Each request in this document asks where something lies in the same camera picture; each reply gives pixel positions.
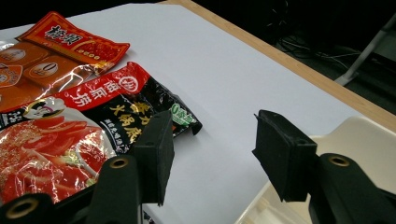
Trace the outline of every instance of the white table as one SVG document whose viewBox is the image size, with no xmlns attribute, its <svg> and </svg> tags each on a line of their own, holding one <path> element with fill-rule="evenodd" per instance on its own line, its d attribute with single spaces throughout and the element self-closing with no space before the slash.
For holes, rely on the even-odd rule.
<svg viewBox="0 0 396 224">
<path fill-rule="evenodd" d="M 361 113 L 178 5 L 130 4 L 69 18 L 130 49 L 116 65 L 139 63 L 179 95 L 203 123 L 175 139 L 156 223 L 234 223 L 268 181 L 251 150 L 260 109 L 282 114 L 306 134 L 326 134 Z M 31 25 L 0 31 L 0 40 Z"/>
</svg>

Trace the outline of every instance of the seasoning packet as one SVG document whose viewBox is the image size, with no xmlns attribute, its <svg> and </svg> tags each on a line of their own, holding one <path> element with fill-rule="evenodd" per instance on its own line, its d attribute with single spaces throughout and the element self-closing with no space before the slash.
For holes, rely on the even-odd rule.
<svg viewBox="0 0 396 224">
<path fill-rule="evenodd" d="M 77 86 L 104 74 L 129 43 L 115 43 L 49 12 L 16 43 L 0 46 L 0 111 Z"/>
<path fill-rule="evenodd" d="M 26 192 L 59 202 L 95 183 L 105 160 L 127 153 L 155 114 L 172 112 L 173 136 L 202 123 L 139 64 L 0 113 L 3 203 Z"/>
</svg>

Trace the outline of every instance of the black and red package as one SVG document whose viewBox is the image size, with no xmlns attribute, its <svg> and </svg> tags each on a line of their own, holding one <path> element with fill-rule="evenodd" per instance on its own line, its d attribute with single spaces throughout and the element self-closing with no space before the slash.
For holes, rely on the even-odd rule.
<svg viewBox="0 0 396 224">
<path fill-rule="evenodd" d="M 127 153 L 150 118 L 172 112 L 173 136 L 203 127 L 139 64 L 0 114 L 2 203 L 46 192 L 57 203 L 94 184 L 110 157 Z"/>
</svg>

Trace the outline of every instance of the orange food package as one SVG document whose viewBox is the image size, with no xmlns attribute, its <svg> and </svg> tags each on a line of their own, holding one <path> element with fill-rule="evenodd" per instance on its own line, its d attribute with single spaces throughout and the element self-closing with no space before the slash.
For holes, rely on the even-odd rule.
<svg viewBox="0 0 396 224">
<path fill-rule="evenodd" d="M 130 47 L 81 30 L 55 11 L 16 40 L 0 50 L 0 112 L 99 77 Z"/>
</svg>

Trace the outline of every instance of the red food package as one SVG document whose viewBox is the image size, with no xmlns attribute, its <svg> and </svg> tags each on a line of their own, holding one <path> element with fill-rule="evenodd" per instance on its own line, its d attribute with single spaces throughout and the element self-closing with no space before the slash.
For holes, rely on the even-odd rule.
<svg viewBox="0 0 396 224">
<path fill-rule="evenodd" d="M 202 123 L 137 63 L 0 115 L 3 203 L 26 192 L 59 202 L 95 182 L 108 158 L 127 153 L 149 120 L 172 112 L 173 135 Z"/>
<path fill-rule="evenodd" d="M 16 39 L 0 48 L 0 111 L 101 76 L 130 47 L 81 30 L 53 11 Z"/>
</svg>

